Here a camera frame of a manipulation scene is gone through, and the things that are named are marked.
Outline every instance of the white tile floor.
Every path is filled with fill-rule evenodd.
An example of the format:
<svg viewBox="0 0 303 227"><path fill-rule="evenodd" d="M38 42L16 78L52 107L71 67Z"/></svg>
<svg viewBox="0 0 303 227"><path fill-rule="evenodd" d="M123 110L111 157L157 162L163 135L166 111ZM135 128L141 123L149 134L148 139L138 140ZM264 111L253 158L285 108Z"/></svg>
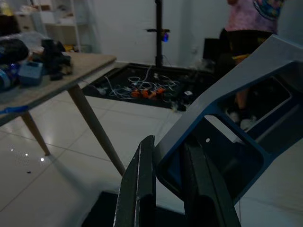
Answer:
<svg viewBox="0 0 303 227"><path fill-rule="evenodd" d="M158 143L181 116L87 98L125 166L142 139L152 134ZM117 192L121 177L66 92L31 113L52 155L43 156L20 118L0 127L0 226L80 226L99 193ZM303 226L302 151L303 140L273 162L235 206L243 227ZM158 181L157 203L183 211L182 201Z"/></svg>

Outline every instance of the wooden table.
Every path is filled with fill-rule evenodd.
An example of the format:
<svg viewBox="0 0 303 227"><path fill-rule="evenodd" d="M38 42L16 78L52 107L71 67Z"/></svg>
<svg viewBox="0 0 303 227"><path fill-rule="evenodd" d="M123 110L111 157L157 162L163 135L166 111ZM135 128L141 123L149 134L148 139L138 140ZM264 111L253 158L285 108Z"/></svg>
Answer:
<svg viewBox="0 0 303 227"><path fill-rule="evenodd" d="M74 62L73 74L64 76L62 80L50 81L49 76L44 76L43 81L39 86L27 88L16 87L10 91L1 93L0 110L5 109L6 107L23 105L27 105L28 110L24 113L9 113L0 115L0 126L18 116L21 116L24 123L45 152L45 155L50 155L50 152L31 114L29 113L29 110L67 90L86 123L96 136L100 145L113 162L119 173L123 175L125 168L78 85L78 83L83 79L91 76L101 68L113 63L116 60L116 57L111 55L88 53L70 53L70 56Z"/></svg>

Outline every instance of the table leg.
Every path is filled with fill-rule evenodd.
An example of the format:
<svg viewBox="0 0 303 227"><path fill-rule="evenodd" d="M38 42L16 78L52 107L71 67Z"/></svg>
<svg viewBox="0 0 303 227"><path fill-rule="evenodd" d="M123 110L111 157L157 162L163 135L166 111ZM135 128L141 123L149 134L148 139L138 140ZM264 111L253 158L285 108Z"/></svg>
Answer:
<svg viewBox="0 0 303 227"><path fill-rule="evenodd" d="M85 119L86 123L89 125L90 129L94 133L95 137L97 138L98 142L104 149L109 159L117 168L118 172L121 175L123 175L125 172L125 168L122 162L120 161L119 156L117 155L108 136L106 135L102 125L100 124L98 118L96 117L94 111L89 105L82 90L80 89L79 85L70 88L68 90L68 93L70 94L71 98L73 99L74 103L76 104L77 108L81 112L83 118Z"/></svg>
<svg viewBox="0 0 303 227"><path fill-rule="evenodd" d="M21 115L21 118L30 130L30 132L33 134L37 142L39 143L40 147L45 153L45 156L49 156L51 153L49 152L47 145L45 144L44 139L40 134L32 115L30 115L29 111L26 111L23 115Z"/></svg>

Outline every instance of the person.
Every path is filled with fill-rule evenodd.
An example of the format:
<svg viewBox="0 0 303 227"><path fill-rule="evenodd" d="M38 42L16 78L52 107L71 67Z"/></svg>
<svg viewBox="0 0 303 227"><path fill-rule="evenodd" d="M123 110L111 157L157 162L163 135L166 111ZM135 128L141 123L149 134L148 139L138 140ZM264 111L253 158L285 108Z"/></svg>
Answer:
<svg viewBox="0 0 303 227"><path fill-rule="evenodd" d="M253 53L272 34L277 34L278 18L284 1L227 0L232 9L225 29L236 65ZM256 117L247 107L248 93L249 89L238 92L234 106L226 110L229 117L244 130L256 122Z"/></svg>

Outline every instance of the black shorts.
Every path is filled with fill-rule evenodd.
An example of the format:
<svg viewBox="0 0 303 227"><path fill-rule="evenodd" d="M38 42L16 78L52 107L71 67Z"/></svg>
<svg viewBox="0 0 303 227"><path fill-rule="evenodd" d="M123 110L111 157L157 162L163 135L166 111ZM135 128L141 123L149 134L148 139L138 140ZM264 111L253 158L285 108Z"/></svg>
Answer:
<svg viewBox="0 0 303 227"><path fill-rule="evenodd" d="M271 35L271 32L253 30L228 32L233 56L253 53Z"/></svg>

